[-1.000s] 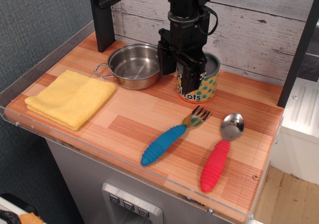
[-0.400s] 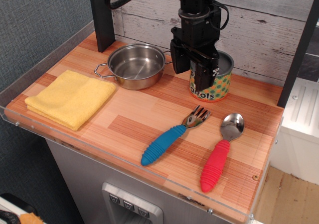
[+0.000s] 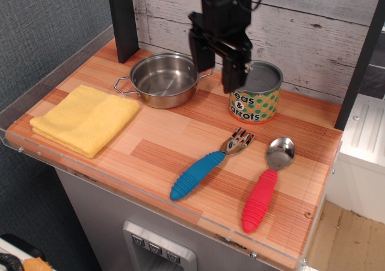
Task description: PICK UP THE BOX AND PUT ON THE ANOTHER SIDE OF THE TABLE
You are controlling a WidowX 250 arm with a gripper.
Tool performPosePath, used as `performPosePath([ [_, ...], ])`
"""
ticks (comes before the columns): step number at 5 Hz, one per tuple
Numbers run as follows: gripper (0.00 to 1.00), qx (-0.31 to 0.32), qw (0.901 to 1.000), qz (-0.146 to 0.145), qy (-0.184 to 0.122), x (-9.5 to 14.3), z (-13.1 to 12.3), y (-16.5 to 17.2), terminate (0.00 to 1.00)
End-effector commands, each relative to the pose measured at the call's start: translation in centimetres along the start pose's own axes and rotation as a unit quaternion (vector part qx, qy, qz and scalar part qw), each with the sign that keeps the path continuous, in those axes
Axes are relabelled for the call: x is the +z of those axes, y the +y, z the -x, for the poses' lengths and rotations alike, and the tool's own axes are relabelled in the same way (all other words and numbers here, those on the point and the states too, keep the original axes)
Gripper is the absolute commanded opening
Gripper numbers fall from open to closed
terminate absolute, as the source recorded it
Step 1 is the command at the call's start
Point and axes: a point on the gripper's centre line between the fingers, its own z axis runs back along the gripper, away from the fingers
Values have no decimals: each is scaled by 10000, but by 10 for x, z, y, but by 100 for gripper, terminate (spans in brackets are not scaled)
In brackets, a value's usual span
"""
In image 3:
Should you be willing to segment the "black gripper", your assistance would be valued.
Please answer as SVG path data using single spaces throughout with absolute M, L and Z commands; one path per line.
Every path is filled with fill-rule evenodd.
M 251 24 L 251 0 L 201 0 L 202 12 L 189 14 L 189 46 L 195 68 L 215 67 L 215 54 L 223 58 L 224 93 L 244 86 L 252 70 L 252 44 L 245 30 Z

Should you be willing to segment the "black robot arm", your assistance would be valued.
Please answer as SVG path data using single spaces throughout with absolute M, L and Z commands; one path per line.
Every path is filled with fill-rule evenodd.
M 215 56 L 223 59 L 222 84 L 225 93 L 244 86 L 251 69 L 251 49 L 246 35 L 251 24 L 251 0 L 201 0 L 202 12 L 189 19 L 189 46 L 198 72 L 212 69 Z

